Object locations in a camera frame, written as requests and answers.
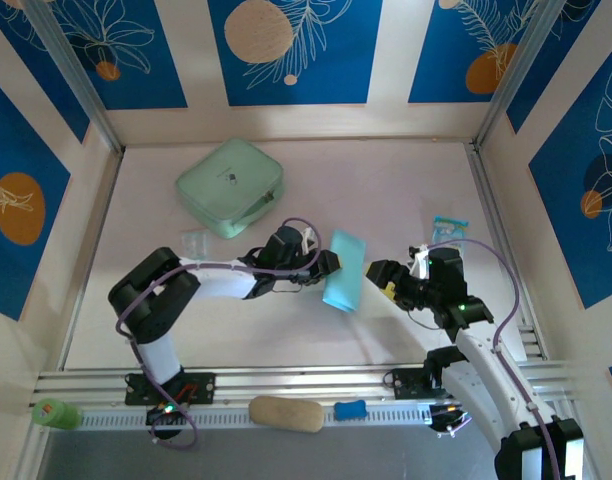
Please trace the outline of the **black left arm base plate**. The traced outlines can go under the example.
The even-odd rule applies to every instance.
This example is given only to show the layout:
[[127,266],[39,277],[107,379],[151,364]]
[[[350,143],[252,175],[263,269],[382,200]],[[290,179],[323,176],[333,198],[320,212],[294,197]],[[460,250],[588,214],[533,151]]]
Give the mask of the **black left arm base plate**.
[[[216,375],[209,373],[178,373],[161,388],[177,403],[209,405],[213,403]],[[155,405],[165,401],[162,393],[145,374],[131,373],[125,376],[124,403],[129,406]]]

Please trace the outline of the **aluminium corner post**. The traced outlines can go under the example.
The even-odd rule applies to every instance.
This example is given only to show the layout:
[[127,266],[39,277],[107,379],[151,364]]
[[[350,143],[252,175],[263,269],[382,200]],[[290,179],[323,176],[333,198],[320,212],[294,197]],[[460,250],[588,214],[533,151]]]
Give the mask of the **aluminium corner post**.
[[521,128],[583,30],[595,0],[534,0],[529,5],[534,14],[472,139],[477,153],[503,118],[511,118],[512,131]]
[[122,156],[125,147],[120,142],[108,119],[101,98],[50,7],[43,0],[20,0],[20,4],[53,63],[89,120],[97,128],[109,148],[118,156]]

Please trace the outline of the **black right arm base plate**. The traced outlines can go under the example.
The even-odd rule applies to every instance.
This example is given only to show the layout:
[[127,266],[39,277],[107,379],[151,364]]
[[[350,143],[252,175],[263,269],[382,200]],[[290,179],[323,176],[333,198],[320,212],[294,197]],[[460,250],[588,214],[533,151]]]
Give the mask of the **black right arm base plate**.
[[439,395],[430,373],[423,367],[395,368],[391,377],[396,400],[434,399]]

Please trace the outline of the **aluminium cross rail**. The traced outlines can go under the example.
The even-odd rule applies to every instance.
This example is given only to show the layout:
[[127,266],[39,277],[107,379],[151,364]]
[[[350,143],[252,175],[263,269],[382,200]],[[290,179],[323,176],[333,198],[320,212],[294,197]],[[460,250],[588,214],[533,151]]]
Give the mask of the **aluminium cross rail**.
[[[216,375],[217,404],[242,403],[257,395],[303,397],[332,402],[361,398],[384,402],[394,398],[391,365],[286,368],[207,368]],[[578,389],[567,365],[559,361],[522,362],[522,373],[547,401],[576,399]],[[85,405],[124,401],[130,369],[74,369],[39,374],[30,402],[54,397]]]

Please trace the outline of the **blue bone-shaped block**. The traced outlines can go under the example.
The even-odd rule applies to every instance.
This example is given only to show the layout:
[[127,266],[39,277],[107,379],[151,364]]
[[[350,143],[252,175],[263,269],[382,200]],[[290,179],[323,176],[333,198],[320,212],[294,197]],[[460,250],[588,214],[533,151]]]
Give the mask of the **blue bone-shaped block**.
[[367,406],[364,400],[336,402],[333,406],[336,421],[349,421],[367,417]]

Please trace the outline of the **black controller board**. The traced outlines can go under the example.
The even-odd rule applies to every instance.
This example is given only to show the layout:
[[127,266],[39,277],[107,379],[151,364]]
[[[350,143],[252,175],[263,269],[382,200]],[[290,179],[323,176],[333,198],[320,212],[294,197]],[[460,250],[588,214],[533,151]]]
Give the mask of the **black controller board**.
[[179,435],[181,431],[172,429],[172,426],[180,426],[184,422],[184,416],[172,403],[162,403],[146,413],[146,425],[158,440],[170,440]]
[[459,402],[430,405],[430,428],[438,438],[454,438],[456,433],[472,421],[470,414]]

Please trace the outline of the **green bottle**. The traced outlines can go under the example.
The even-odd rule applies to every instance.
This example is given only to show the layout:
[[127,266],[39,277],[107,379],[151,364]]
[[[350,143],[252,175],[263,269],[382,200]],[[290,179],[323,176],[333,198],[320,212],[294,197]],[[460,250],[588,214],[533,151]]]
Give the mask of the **green bottle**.
[[75,404],[55,398],[44,398],[37,402],[31,417],[37,425],[62,430],[73,430],[82,424],[82,413]]

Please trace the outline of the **small clear plastic bag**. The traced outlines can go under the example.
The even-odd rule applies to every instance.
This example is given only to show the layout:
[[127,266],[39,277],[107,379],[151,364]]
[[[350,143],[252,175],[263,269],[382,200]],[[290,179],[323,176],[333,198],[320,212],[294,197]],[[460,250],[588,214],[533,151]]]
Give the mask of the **small clear plastic bag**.
[[207,254],[207,234],[203,230],[186,231],[181,234],[184,256],[193,260],[203,260]]

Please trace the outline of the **blue white snack packet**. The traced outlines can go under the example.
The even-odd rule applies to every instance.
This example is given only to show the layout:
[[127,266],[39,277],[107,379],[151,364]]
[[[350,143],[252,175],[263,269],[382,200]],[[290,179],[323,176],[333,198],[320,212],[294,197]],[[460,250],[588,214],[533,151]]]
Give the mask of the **blue white snack packet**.
[[469,222],[453,219],[445,216],[435,216],[433,220],[432,243],[456,245],[461,247],[461,242],[466,238]]

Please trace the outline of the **aluminium side rail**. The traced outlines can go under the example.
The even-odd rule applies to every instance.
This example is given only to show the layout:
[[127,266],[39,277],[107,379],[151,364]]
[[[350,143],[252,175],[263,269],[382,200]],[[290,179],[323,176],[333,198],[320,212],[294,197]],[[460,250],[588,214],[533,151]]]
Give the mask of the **aluminium side rail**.
[[486,216],[487,225],[495,248],[501,253],[511,267],[518,284],[519,313],[515,316],[518,330],[527,358],[530,361],[548,359],[541,339],[541,332],[536,323],[534,309],[527,294],[525,285],[520,278],[519,270],[510,245],[499,204],[495,198],[492,183],[486,171],[484,161],[477,146],[470,142],[466,144],[467,157],[475,181],[480,201]]
[[96,194],[93,198],[86,229],[83,232],[71,283],[67,290],[65,303],[61,312],[61,331],[59,341],[52,355],[50,366],[56,371],[63,371],[72,345],[74,329],[81,310],[84,294],[89,282],[92,265],[100,242],[104,223],[110,207],[125,150],[113,154],[106,161],[100,177]]

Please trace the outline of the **mint green zip pouch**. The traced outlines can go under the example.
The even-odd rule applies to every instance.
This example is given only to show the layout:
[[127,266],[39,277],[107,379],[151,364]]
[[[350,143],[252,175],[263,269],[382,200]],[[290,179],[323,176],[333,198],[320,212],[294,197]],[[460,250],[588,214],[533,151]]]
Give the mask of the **mint green zip pouch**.
[[251,143],[232,138],[176,180],[186,210],[215,235],[231,239],[272,210],[284,193],[284,169]]

